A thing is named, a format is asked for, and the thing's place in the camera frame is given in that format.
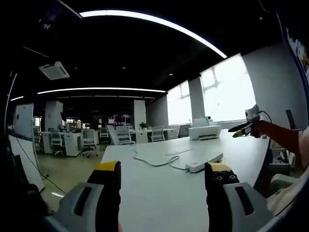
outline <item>ceiling air conditioner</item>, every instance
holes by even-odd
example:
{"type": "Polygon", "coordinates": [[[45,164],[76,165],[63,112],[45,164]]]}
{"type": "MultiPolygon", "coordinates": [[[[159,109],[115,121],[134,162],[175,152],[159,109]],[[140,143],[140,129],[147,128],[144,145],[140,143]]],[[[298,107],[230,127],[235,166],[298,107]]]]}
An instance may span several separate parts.
{"type": "Polygon", "coordinates": [[[60,61],[56,61],[54,65],[46,64],[39,67],[42,73],[44,73],[50,80],[57,80],[62,78],[68,78],[70,75],[65,70],[60,61]]]}

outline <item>printer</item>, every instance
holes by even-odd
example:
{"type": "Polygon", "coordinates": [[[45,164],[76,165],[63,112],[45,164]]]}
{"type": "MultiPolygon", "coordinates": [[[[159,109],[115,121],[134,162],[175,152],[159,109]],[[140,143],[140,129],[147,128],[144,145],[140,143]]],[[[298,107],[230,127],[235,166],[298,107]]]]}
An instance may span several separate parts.
{"type": "Polygon", "coordinates": [[[206,140],[219,138],[221,126],[212,125],[210,119],[206,117],[193,119],[191,128],[189,128],[189,137],[191,140],[206,140]]]}

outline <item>white table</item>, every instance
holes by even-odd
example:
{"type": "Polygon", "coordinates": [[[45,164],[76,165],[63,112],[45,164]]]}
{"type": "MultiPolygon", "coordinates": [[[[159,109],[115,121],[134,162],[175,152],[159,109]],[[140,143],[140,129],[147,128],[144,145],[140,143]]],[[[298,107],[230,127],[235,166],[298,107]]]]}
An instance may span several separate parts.
{"type": "MultiPolygon", "coordinates": [[[[155,143],[137,144],[136,150],[152,161],[162,161],[163,154],[194,148],[180,154],[173,164],[182,166],[186,160],[203,152],[223,152],[223,163],[238,175],[240,182],[254,185],[267,152],[269,139],[232,138],[222,130],[220,138],[191,141],[188,137],[155,143]]],[[[169,166],[152,167],[133,159],[134,146],[108,146],[102,162],[121,161],[121,204],[119,220],[124,231],[134,232],[202,232],[207,231],[209,218],[206,204],[204,172],[189,174],[169,166]]]]}
{"type": "MultiPolygon", "coordinates": [[[[51,146],[50,132],[41,131],[40,134],[42,134],[43,137],[44,152],[46,154],[53,154],[54,149],[51,146]]],[[[60,132],[60,134],[64,137],[67,156],[78,156],[78,154],[81,152],[80,146],[78,144],[79,138],[81,139],[81,133],[60,132]]]]}
{"type": "MultiPolygon", "coordinates": [[[[175,130],[175,129],[169,129],[169,128],[163,129],[163,131],[174,131],[174,130],[175,130]]],[[[152,129],[147,129],[147,130],[134,130],[134,129],[130,129],[130,133],[131,133],[131,134],[135,134],[136,132],[143,132],[143,131],[145,131],[145,132],[147,132],[147,133],[153,132],[152,129]]]]}

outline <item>window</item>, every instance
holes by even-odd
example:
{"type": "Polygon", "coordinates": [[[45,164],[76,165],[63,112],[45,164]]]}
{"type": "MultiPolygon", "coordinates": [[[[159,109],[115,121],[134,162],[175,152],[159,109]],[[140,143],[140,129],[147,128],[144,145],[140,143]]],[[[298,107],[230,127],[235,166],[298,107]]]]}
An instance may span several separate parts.
{"type": "Polygon", "coordinates": [[[246,65],[240,54],[201,73],[205,116],[213,121],[246,118],[245,110],[255,105],[255,96],[246,65]]]}
{"type": "Polygon", "coordinates": [[[192,122],[191,100],[188,81],[168,91],[169,125],[192,122]]]}
{"type": "Polygon", "coordinates": [[[41,124],[41,117],[35,117],[34,118],[35,119],[35,121],[34,121],[34,125],[36,126],[36,127],[39,127],[40,126],[40,124],[41,124]]]}

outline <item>floor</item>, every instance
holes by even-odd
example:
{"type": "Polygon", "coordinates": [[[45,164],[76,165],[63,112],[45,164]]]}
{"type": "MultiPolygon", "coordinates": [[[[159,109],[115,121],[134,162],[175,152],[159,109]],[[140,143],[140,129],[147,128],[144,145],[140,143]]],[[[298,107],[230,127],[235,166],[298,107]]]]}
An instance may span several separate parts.
{"type": "MultiPolygon", "coordinates": [[[[106,146],[99,145],[97,148],[98,157],[91,151],[90,157],[62,157],[51,154],[38,153],[38,165],[40,171],[48,179],[54,182],[63,191],[68,192],[80,182],[87,182],[94,167],[101,162],[106,146]]],[[[61,196],[65,195],[57,187],[43,178],[45,188],[41,195],[49,207],[49,211],[57,211],[61,196]]]]}

